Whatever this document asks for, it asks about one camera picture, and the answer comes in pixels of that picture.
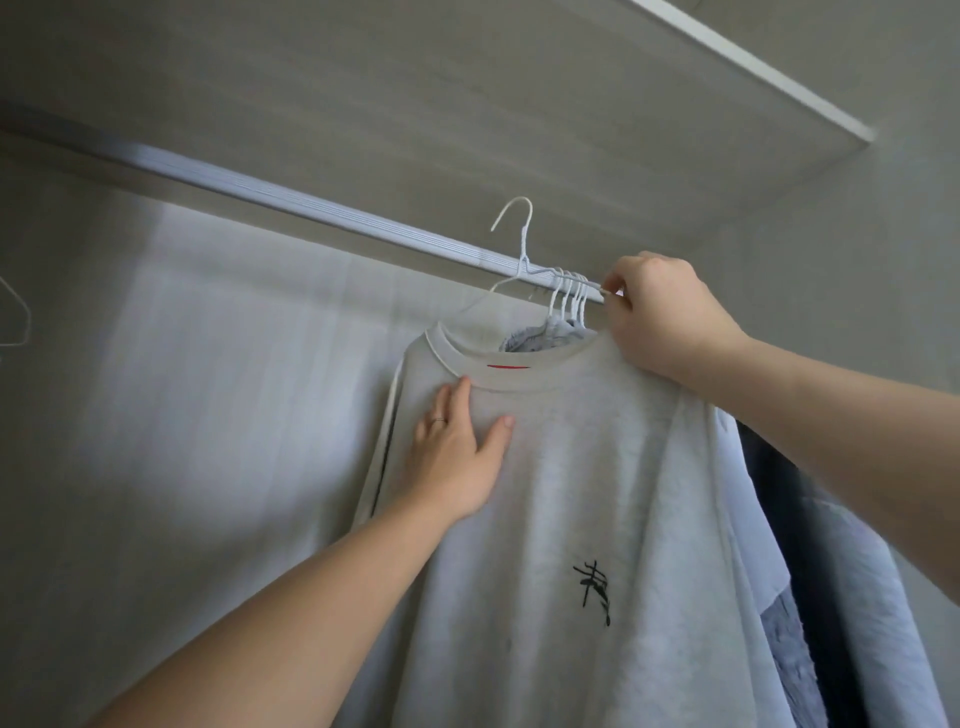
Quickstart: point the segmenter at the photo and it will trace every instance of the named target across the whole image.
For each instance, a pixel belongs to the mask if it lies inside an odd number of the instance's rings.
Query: wall
[[[870,151],[708,240],[691,257],[700,274],[753,335],[960,392],[960,6],[706,0],[698,15],[880,131]],[[960,608],[901,566],[960,725]]]
[[[3,157],[0,275],[35,316],[0,350],[0,713],[37,728],[343,533],[400,356],[479,295]]]

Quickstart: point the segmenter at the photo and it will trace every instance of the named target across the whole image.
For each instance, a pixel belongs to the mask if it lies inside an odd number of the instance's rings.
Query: crew neck collar
[[[425,336],[434,355],[455,376],[469,376],[483,389],[511,392],[564,386],[584,369],[598,364],[611,341],[606,332],[600,332],[557,349],[513,353],[472,350],[439,322]]]

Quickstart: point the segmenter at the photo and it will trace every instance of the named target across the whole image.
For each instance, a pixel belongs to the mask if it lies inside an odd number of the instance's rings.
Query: black graphic
[[[590,596],[590,590],[593,589],[597,592],[597,596],[600,597],[600,604],[603,606],[604,614],[607,615],[607,626],[610,626],[610,600],[607,599],[607,575],[597,569],[596,559],[593,560],[593,566],[584,562],[584,566],[589,569],[589,571],[584,571],[583,569],[578,569],[574,567],[574,571],[578,571],[583,574],[586,579],[581,579],[580,586],[586,587],[584,589],[584,607],[587,606],[587,597]]]

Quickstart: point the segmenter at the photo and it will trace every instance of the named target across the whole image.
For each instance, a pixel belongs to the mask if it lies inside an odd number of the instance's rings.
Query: closet ceiling
[[[692,45],[620,0],[37,0],[0,95],[511,255],[527,195],[535,262],[596,278],[863,146]]]

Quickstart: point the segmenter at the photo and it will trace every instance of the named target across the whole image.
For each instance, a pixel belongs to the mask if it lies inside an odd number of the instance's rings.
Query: clothes rod
[[[333,228],[463,263],[502,278],[516,275],[519,260],[515,257],[338,205],[214,164],[128,141],[40,109],[0,100],[0,128],[244,202],[288,212]],[[536,270],[540,266],[531,263],[529,267]],[[555,285],[555,278],[549,271],[524,274],[519,279],[543,288]],[[600,292],[593,288],[588,289],[587,298],[589,301],[603,302]]]

